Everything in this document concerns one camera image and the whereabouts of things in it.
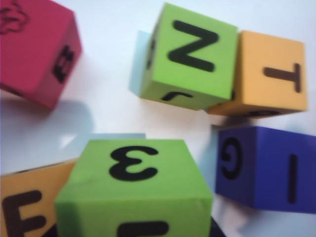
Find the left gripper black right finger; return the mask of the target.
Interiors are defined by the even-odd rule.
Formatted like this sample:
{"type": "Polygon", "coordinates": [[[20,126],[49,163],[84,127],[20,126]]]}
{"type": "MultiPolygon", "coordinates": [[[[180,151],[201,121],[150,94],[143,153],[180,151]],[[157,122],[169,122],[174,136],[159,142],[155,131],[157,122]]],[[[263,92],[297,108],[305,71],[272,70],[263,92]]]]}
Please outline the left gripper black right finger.
{"type": "Polygon", "coordinates": [[[210,237],[236,237],[236,224],[232,219],[217,223],[217,221],[211,216],[210,237]]]}

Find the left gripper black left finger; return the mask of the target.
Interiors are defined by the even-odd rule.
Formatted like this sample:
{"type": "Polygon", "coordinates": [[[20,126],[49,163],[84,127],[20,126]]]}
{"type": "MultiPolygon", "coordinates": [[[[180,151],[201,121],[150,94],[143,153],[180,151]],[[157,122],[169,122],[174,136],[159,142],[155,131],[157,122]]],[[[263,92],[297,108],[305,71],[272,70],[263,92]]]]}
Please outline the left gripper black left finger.
{"type": "Polygon", "coordinates": [[[45,237],[58,237],[56,223],[52,225],[52,227],[45,232],[45,237]]]}

